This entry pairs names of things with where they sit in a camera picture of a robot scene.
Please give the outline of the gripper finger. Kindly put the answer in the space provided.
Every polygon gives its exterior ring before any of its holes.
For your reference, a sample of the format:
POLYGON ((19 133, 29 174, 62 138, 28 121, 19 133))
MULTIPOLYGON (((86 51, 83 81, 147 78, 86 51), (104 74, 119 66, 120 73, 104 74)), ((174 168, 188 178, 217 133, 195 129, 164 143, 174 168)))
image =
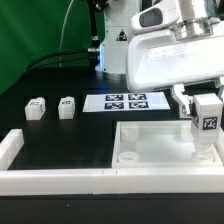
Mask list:
POLYGON ((224 76, 215 80, 215 87, 218 89, 218 97, 224 100, 224 76))
POLYGON ((171 96, 179 105, 179 117, 190 118, 190 106, 193 103, 193 97, 185 95, 185 86, 183 84, 175 84, 171 87, 171 96))

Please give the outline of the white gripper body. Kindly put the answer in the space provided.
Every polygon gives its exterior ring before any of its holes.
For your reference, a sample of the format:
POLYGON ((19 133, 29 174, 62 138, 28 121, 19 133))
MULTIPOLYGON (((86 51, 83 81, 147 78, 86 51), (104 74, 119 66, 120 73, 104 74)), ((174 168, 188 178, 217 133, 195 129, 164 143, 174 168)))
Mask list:
POLYGON ((126 60, 132 92, 224 76, 224 21, 219 0, 162 0, 131 18, 126 60))

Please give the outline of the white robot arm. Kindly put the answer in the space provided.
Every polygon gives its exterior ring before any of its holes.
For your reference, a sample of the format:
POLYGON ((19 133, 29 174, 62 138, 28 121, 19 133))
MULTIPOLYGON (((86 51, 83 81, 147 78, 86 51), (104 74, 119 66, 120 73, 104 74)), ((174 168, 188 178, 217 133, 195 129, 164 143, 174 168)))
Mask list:
POLYGON ((184 87, 224 76, 221 0, 109 0, 97 74, 132 92, 170 88, 190 113, 184 87))

